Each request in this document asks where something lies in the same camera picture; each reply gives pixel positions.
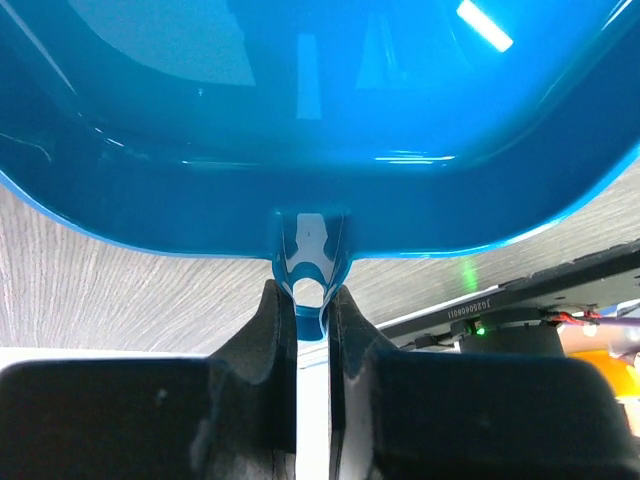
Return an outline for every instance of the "mounting hole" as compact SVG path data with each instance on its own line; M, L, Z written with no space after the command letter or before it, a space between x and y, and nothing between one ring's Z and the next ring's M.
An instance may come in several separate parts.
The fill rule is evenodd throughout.
M293 301L300 307L321 307L324 287L312 278L301 278L293 285Z

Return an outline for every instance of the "printed serial number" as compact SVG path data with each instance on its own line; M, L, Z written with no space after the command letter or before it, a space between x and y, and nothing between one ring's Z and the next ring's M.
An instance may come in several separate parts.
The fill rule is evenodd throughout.
M454 308L447 312L447 316L449 319L463 317L465 315L469 315L470 313L481 312L491 308L491 299L488 298L486 300L482 300L481 302L472 303L471 305L467 305L465 307Z

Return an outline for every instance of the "glossy blue surface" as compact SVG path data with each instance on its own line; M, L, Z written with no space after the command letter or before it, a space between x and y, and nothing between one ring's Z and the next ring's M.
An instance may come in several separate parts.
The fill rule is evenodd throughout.
M87 234L269 259L327 298L354 259L523 238L636 157L639 2L473 2L500 48L461 3L0 0L4 182ZM322 309L299 316L322 338Z

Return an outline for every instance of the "red wire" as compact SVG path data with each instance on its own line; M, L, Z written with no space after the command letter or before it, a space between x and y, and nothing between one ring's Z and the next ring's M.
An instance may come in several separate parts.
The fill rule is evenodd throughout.
M587 311L587 312L584 312L584 318L586 318L587 320L594 320L596 318L602 318L602 315L600 315L597 312ZM585 323L592 323L592 322L580 320L579 318L576 318L567 312L560 312L553 319L557 322L565 322L565 323L570 323L572 325L584 325Z

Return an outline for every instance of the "orange object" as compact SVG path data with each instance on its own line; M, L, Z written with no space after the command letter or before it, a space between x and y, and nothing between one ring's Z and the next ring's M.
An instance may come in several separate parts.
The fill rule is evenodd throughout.
M640 399L640 373L624 361L609 355L606 350L592 350L569 355L590 363L607 379L618 400Z

